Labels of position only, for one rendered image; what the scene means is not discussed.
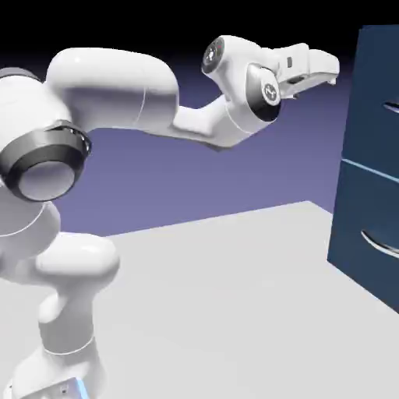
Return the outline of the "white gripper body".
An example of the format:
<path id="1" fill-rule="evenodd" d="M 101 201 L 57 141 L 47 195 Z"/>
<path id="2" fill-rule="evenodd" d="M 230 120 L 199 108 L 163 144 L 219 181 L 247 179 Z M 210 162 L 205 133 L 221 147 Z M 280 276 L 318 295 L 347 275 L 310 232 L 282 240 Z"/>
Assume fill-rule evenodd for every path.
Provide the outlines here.
<path id="1" fill-rule="evenodd" d="M 309 48 L 280 49 L 277 81 L 281 96 L 292 96 L 338 77 L 337 57 L 325 51 Z"/>

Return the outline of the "blue drawer front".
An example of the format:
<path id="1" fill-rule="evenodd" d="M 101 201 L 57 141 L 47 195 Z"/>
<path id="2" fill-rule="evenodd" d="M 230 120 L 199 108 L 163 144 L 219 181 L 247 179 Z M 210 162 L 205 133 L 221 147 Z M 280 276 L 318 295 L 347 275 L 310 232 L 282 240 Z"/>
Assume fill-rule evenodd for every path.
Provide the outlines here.
<path id="1" fill-rule="evenodd" d="M 399 313 L 399 259 L 374 249 L 361 230 L 399 248 L 399 181 L 342 161 L 327 260 Z"/>
<path id="2" fill-rule="evenodd" d="M 399 178 L 399 25 L 359 31 L 342 157 Z"/>

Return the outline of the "dark blue cabinet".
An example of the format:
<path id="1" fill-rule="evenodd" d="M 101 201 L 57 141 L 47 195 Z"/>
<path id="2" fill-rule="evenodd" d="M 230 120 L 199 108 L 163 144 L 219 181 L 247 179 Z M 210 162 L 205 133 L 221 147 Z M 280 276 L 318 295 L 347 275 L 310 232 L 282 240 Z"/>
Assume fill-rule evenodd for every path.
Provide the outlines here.
<path id="1" fill-rule="evenodd" d="M 399 313 L 399 25 L 358 34 L 327 259 Z"/>

